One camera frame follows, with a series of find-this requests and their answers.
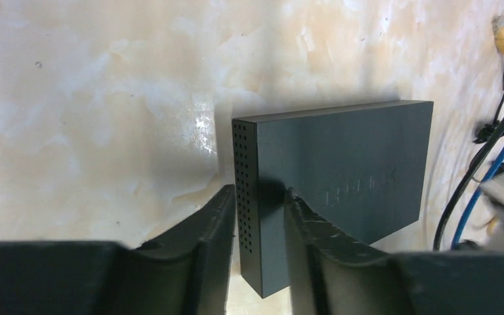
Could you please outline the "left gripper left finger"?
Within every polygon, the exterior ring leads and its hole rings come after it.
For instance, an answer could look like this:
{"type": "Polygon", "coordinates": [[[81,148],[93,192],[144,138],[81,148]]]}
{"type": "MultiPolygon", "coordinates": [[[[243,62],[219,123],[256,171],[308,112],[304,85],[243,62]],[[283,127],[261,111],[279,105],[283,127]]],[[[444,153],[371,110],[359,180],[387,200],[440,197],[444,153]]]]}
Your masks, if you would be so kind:
{"type": "Polygon", "coordinates": [[[224,314],[235,187],[129,249],[114,241],[0,241],[0,314],[224,314]]]}

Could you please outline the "black network switch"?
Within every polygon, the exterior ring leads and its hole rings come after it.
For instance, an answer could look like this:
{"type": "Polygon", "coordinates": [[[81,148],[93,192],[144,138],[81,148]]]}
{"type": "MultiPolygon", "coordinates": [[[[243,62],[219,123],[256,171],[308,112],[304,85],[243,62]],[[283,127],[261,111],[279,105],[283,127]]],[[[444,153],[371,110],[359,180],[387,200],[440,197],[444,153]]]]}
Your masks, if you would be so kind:
{"type": "Polygon", "coordinates": [[[433,108],[394,100],[232,120],[240,270],[260,297],[289,284],[288,188],[368,244],[419,219],[433,108]]]}

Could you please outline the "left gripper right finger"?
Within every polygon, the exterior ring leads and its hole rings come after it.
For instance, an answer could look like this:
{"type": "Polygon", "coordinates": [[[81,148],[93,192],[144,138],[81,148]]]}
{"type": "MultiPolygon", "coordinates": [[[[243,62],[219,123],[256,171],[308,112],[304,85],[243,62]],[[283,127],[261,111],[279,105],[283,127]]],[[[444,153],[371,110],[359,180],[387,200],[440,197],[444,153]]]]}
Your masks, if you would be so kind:
{"type": "Polygon", "coordinates": [[[337,228],[292,189],[284,230],[294,314],[504,314],[504,252],[387,253],[337,228]]]}

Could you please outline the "black switch power adapter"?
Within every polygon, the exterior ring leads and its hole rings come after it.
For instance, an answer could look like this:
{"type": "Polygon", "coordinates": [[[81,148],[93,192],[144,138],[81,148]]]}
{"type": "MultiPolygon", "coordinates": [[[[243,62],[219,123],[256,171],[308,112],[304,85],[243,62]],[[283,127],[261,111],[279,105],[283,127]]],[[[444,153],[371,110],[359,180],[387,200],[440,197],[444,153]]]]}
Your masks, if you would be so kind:
{"type": "MultiPolygon", "coordinates": [[[[493,133],[495,132],[495,130],[497,129],[497,127],[500,124],[499,115],[500,115],[502,106],[504,104],[504,72],[503,72],[503,79],[502,79],[502,91],[503,91],[503,93],[501,95],[501,99],[500,99],[499,104],[497,106],[497,109],[495,111],[495,114],[494,114],[494,117],[492,119],[492,122],[485,123],[483,125],[483,127],[479,128],[477,130],[477,132],[475,134],[475,139],[473,140],[474,144],[485,144],[485,143],[487,143],[489,141],[490,137],[493,135],[493,133]]],[[[474,164],[477,155],[482,151],[483,148],[484,147],[481,147],[478,150],[478,152],[476,153],[476,155],[471,160],[469,166],[472,166],[474,164]]]]}

